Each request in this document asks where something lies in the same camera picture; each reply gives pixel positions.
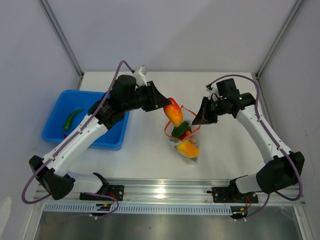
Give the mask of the aluminium frame post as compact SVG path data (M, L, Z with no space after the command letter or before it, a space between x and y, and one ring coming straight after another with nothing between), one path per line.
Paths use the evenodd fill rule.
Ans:
M270 48L268 49L266 55L264 56L261 64L258 67L258 70L255 73L256 79L259 81L262 77L264 71L270 64L271 60L277 53L279 47L281 46L283 40L285 39L286 35L288 34L290 28L293 26L295 19L298 17L300 11L303 9L306 0L295 0L293 7L290 9L287 17L285 18L284 22L281 24L279 31L277 32L274 40Z
M75 72L77 73L78 77L82 79L84 72L82 71L80 64L65 36L65 33L49 3L48 0L38 0L38 3L40 4L45 16L47 17L54 33L56 34L62 48L64 49L64 52L66 53L68 59L70 60Z

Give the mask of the red orange mango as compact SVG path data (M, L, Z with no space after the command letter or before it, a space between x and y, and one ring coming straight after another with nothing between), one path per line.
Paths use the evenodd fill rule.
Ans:
M175 127L178 127L183 122L183 113L178 103L172 98L168 98L171 104L163 108L164 114L173 123Z

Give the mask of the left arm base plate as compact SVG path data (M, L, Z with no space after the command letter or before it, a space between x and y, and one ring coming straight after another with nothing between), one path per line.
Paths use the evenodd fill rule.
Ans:
M97 192L98 195L103 195L103 197L87 193L80 193L79 199L82 201L111 201L112 199L106 197L108 196L116 199L117 201L122 201L124 192L124 185L109 185L108 188L103 186L102 190Z

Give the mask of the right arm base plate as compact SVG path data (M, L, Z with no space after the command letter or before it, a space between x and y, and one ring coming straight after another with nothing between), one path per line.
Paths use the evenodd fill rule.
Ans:
M212 196L214 203L257 204L259 202L255 192L240 193L235 187L212 187L206 193Z

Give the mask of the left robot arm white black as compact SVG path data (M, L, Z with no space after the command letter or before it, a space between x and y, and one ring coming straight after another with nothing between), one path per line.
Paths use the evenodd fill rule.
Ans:
M137 109L150 112L170 104L152 81L138 85L132 75L114 77L101 100L93 104L80 124L58 146L43 157L34 155L29 160L32 177L54 200L61 200L70 193L105 199L109 193L108 181L97 172L70 172L73 163L95 140L122 121L127 112Z

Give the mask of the right aluminium frame post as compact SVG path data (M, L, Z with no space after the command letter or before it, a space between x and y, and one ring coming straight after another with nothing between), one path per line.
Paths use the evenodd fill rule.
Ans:
M279 47L281 46L283 40L285 39L286 35L288 34L290 28L293 26L295 19L298 17L300 11L303 9L306 0L295 0L293 7L290 9L287 17L285 18L284 22L281 24L279 31L277 32L274 40L270 48L268 49L266 55L264 56L261 64L258 67L258 70L255 73L256 79L259 81L262 77L264 71L270 64L271 60L277 53Z

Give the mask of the green cucumber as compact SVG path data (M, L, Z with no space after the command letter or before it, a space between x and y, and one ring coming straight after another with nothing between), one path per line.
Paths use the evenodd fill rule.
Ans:
M180 139L185 131L189 131L190 133L192 132L190 123L188 121L183 121L178 127L174 127L171 136Z

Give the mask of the green chili pepper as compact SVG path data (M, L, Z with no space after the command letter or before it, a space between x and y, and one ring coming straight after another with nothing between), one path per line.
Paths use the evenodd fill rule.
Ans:
M63 126L63 131L64 131L64 132L67 132L67 131L70 130L74 118L75 118L79 113L81 113L81 112L83 112L83 111L84 111L84 109L78 109L78 110L74 111L73 113L71 113L71 114L68 116L68 118L66 119L66 121L65 121L65 123L64 123L64 126Z

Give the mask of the yellow mango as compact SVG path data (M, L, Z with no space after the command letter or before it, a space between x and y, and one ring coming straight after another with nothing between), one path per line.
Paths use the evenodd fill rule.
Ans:
M200 153L198 147L189 140L177 145L176 149L188 158L196 158Z

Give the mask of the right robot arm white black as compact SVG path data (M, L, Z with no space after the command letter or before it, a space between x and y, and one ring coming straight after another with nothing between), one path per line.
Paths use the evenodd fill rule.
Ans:
M283 143L259 112L259 86L255 86L255 96L241 93L234 75L228 74L209 83L206 89L209 95L203 97L192 124L216 124L219 116L232 115L246 129L264 161L257 173L230 181L229 198L239 202L248 193L262 192L276 193L289 201L299 200L303 195L301 173L305 158Z

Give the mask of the clear zip bag orange zipper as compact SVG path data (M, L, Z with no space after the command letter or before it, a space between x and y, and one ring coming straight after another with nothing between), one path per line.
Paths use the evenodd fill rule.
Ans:
M197 115L195 112L183 104L179 108L183 121L179 126L175 126L170 120L166 123L164 127L166 141L187 165L197 165L200 157L201 125L192 124Z

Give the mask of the blue plastic bin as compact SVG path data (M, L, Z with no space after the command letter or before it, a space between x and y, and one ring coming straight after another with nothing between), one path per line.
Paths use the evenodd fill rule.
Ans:
M65 90L58 97L53 110L45 124L42 132L42 139L46 142L61 143L64 134L67 136L81 123L92 105L103 97L103 92ZM64 124L68 116L74 111L84 109L73 120L68 131L64 131ZM90 145L91 148L117 151L124 143L125 133L129 120L129 112L126 112L124 119L118 122L111 130L99 137Z

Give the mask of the left aluminium frame post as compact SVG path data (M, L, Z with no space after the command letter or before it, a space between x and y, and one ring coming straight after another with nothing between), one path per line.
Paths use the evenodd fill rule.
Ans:
M38 3L40 4L45 16L47 17L54 33L56 34L62 48L64 49L64 52L66 53L68 59L70 60L75 72L77 73L78 77L82 79L84 72L82 71L80 64L65 36L65 33L49 3L48 0L38 0Z

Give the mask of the aluminium rail front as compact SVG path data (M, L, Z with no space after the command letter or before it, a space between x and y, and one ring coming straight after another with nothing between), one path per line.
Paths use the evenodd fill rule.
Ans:
M213 204L212 187L227 187L230 180L180 180L180 179L108 179L110 185L123 185L123 201L128 204ZM293 198L298 195L298 187L290 186L280 193ZM47 195L45 189L38 183L36 192L31 200L38 200ZM289 201L276 193L271 193L268 206L305 206L306 201L301 197L297 201Z

